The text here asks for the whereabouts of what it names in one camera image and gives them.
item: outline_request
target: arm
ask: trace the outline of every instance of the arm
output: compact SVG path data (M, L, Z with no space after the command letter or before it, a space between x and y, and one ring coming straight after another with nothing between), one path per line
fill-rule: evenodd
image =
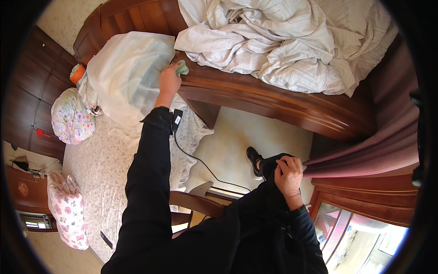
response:
M119 240L102 273L117 272L123 269L128 259L172 239L169 135L173 115L169 107L181 85L181 78L175 74L177 67L170 65L163 70L155 107L142 121L137 154L127 174L125 192L128 204L123 212Z
M292 237L302 245L308 267L317 272L327 273L327 267L322 259L322 252L316 238L313 221L301 199L299 187L303 178L301 161L296 157L283 156L276 161L274 182L283 194L289 207L289 223Z

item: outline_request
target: tiled floor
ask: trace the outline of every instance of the tiled floor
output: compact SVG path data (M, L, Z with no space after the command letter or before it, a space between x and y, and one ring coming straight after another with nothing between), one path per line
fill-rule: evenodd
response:
M312 132L281 121L221 107L214 130L214 134L200 141L194 156L202 159L220 180L251 190L262 181L251 178L251 167L246 161L247 147L254 147L264 158L283 152L299 157L302 162L309 158ZM223 189L247 192L216 181L199 161L190 170L186 192L207 181ZM305 204L309 203L312 192L311 179L304 178L301 195Z

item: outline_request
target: chair backrest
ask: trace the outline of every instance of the chair backrest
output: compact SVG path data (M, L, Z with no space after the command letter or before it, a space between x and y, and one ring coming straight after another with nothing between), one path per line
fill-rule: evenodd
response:
M171 191L169 198L169 205L182 206L192 211L197 211L201 214L213 217L220 218L223 215L224 207L218 202L213 200L197 196L190 193L185 193L181 191ZM192 218L192 214L187 213L179 213L179 212L171 212L170 217L172 220L172 225L179 225L189 223ZM172 239L178 237L181 233L186 231L186 229L175 232L172 235Z
M181 191L170 192L169 205L182 206L213 218L222 217L224 211L218 202Z

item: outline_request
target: black shoe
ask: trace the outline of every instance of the black shoe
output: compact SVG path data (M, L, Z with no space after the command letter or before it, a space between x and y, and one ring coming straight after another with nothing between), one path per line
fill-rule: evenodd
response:
M247 160L248 163L252 166L251 177L254 180L263 180L261 171L257 169L257 162L262 159L263 157L258 154L258 152L252 146L247 148Z

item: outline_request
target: hand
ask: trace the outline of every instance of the hand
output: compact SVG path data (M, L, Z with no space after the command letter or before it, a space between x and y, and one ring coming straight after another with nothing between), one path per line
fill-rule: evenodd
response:
M303 178L303 168L299 158L283 156L276 160L274 182L283 196L291 197L300 194L300 184Z
M158 77L158 87L160 94L155 101L154 108L167 107L170 108L170 104L181 86L181 78L177 76L176 71L179 67L178 64L168 65Z
M176 74L178 67L178 64L170 64L161 72L158 77L160 94L169 94L172 98L175 96L181 86L181 78Z

